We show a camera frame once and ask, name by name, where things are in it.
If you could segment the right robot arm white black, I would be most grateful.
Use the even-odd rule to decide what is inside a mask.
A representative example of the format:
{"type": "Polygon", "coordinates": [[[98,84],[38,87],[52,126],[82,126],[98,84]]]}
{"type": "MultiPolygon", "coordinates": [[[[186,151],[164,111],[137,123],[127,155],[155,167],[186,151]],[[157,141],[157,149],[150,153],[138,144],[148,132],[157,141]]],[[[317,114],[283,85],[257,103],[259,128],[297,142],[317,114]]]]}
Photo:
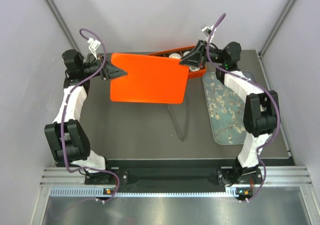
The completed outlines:
{"type": "Polygon", "coordinates": [[[219,49],[212,43],[199,40],[180,60],[180,65],[195,68],[202,68],[206,62],[217,64],[216,78],[245,103],[243,125],[246,137],[232,171],[223,175],[228,185],[235,182],[245,183],[258,173],[263,147],[272,141],[280,125],[277,92],[265,90],[243,74],[238,67],[241,52],[241,45],[235,41],[219,49]]]}

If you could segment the orange box lid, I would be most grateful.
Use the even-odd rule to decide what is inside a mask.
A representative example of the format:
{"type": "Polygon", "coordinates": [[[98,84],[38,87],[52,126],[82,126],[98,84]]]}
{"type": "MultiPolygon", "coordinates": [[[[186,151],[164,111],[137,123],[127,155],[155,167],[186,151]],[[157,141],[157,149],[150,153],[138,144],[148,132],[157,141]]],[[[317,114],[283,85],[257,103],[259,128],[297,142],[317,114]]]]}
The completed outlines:
{"type": "Polygon", "coordinates": [[[110,82],[113,102],[181,104],[189,68],[175,58],[113,53],[111,62],[127,75],[110,82]]]}

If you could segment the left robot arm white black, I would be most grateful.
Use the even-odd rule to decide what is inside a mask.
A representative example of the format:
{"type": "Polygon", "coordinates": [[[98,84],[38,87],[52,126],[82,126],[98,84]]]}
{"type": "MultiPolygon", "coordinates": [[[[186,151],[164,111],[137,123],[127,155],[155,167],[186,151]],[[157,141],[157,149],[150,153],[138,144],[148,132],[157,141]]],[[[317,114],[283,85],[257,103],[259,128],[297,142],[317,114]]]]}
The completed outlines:
{"type": "Polygon", "coordinates": [[[102,183],[109,183],[114,176],[108,168],[107,159],[96,154],[80,124],[82,107],[89,94],[90,79],[101,77],[113,80],[128,73],[113,65],[103,54],[89,54],[83,57],[75,49],[62,53],[66,67],[63,83],[63,100],[59,112],[51,124],[44,127],[53,159],[60,164],[78,166],[96,177],[102,183]]]}

